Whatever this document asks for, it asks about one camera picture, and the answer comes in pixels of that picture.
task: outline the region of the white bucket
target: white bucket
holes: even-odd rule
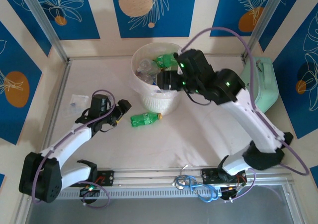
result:
[[[180,93],[177,91],[160,90],[156,85],[150,85],[136,76],[136,69],[142,59],[156,59],[160,55],[177,52],[181,47],[171,43],[151,43],[138,49],[131,59],[130,85],[139,93],[144,107],[152,112],[167,115],[177,108]]]

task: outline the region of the white floor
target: white floor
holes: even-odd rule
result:
[[[240,57],[209,57],[208,61],[215,71],[230,68],[240,74],[243,69]],[[224,156],[249,143],[248,134],[225,110],[215,104],[196,105],[185,94],[178,108],[162,120],[132,128],[130,117],[147,110],[130,88],[129,69],[129,57],[72,62],[51,143],[79,117],[66,117],[63,112],[72,94],[91,96],[97,89],[107,89],[117,101],[127,99],[132,104],[115,129],[96,134],[74,153],[72,161],[85,159],[99,168],[113,169],[216,166]],[[203,101],[199,96],[194,98]]]

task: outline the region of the purple cable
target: purple cable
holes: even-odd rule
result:
[[[231,29],[228,29],[228,28],[224,28],[224,27],[210,27],[210,28],[206,28],[204,30],[202,30],[201,32],[199,32],[197,35],[195,35],[182,49],[181,49],[181,52],[184,52],[189,46],[190,44],[192,44],[192,42],[194,40],[196,40],[200,35],[202,35],[203,33],[205,32],[208,32],[208,31],[213,31],[213,30],[222,30],[222,31],[226,31],[228,33],[231,33],[233,35],[235,35],[244,45],[244,47],[246,48],[246,51],[247,51],[247,54],[248,54],[248,57],[249,57],[249,61],[250,61],[250,101],[251,101],[251,104],[252,104],[252,108],[254,109],[254,112],[256,113],[256,115],[262,120],[262,122],[268,127],[268,129],[273,133],[273,135],[275,137],[279,137],[279,135],[277,134],[277,132],[271,127],[271,125],[266,121],[266,119],[257,111],[257,106],[255,104],[255,99],[254,99],[254,59],[253,59],[253,56],[252,56],[252,52],[251,50],[249,49],[247,43],[243,40],[243,38],[237,34],[235,31],[231,30]],[[306,166],[306,164],[304,163],[304,161],[300,158],[300,156],[293,150],[293,148],[291,148],[288,144],[286,144],[285,141],[280,141],[294,156],[295,158],[299,161],[299,163],[303,166],[304,170],[305,170],[305,173],[302,173],[302,172],[299,172],[285,164],[280,164],[280,166],[290,170],[290,171],[293,171],[294,173],[297,173],[299,175],[302,175],[302,176],[307,176],[309,175],[309,169],[308,167]]]
[[[32,202],[33,204],[38,204],[40,203],[41,201],[36,201],[35,200],[35,189],[36,189],[36,183],[38,181],[38,178],[39,178],[39,175],[40,175],[40,172],[41,172],[41,169],[43,167],[43,164],[44,162],[47,160],[47,158],[54,152],[54,150],[56,150],[64,141],[66,141],[71,135],[75,134],[77,131],[79,131],[80,129],[82,129],[83,127],[86,127],[88,125],[90,125],[91,123],[95,122],[95,121],[98,121],[98,120],[101,120],[101,119],[104,119],[106,116],[108,116],[114,109],[115,109],[115,97],[114,95],[110,92],[110,91],[107,91],[107,90],[104,90],[104,89],[100,89],[100,90],[97,90],[93,93],[92,96],[94,96],[96,93],[100,92],[100,91],[104,91],[104,92],[107,92],[112,98],[113,98],[113,105],[112,107],[110,108],[110,110],[103,116],[101,117],[98,117],[94,120],[91,120],[79,127],[77,127],[73,132],[69,132],[66,136],[64,136],[54,147],[53,147],[53,150],[50,150],[45,156],[44,158],[42,159],[42,161],[40,162],[40,165],[38,166],[37,170],[36,170],[36,173],[35,173],[35,176],[34,176],[34,180],[33,180],[33,184],[32,184],[32,190],[31,190],[31,197],[32,197]]]
[[[106,189],[104,189],[102,186],[100,186],[99,184],[96,184],[96,183],[93,183],[93,182],[87,182],[87,181],[81,181],[81,182],[78,182],[78,183],[79,183],[79,184],[82,184],[82,183],[83,183],[83,184],[89,184],[89,185],[96,186],[96,187],[100,188],[101,190],[103,190],[103,191],[106,193],[106,195],[107,195],[107,203],[106,203],[106,204],[104,204],[104,205],[102,205],[102,206],[99,206],[99,207],[94,207],[94,206],[91,206],[91,205],[87,205],[87,204],[86,204],[87,207],[93,208],[93,209],[100,209],[100,208],[106,208],[106,207],[109,205],[109,203],[110,203],[109,192],[108,192]],[[89,192],[85,193],[85,195],[83,196],[83,199],[82,199],[83,204],[85,203],[85,196],[86,196],[87,194],[89,194]]]
[[[250,185],[250,187],[246,190],[246,192],[242,193],[242,194],[239,195],[238,197],[232,198],[231,200],[226,200],[226,201],[225,201],[226,203],[227,203],[227,202],[232,202],[232,201],[234,201],[234,200],[236,200],[236,199],[238,199],[238,198],[240,198],[240,197],[243,197],[246,193],[248,193],[248,192],[254,187],[255,180],[256,180],[256,173],[255,173],[254,169],[252,169],[252,168],[249,168],[249,171],[251,171],[251,172],[254,174],[254,179],[253,179],[253,182],[252,182],[252,184]]]

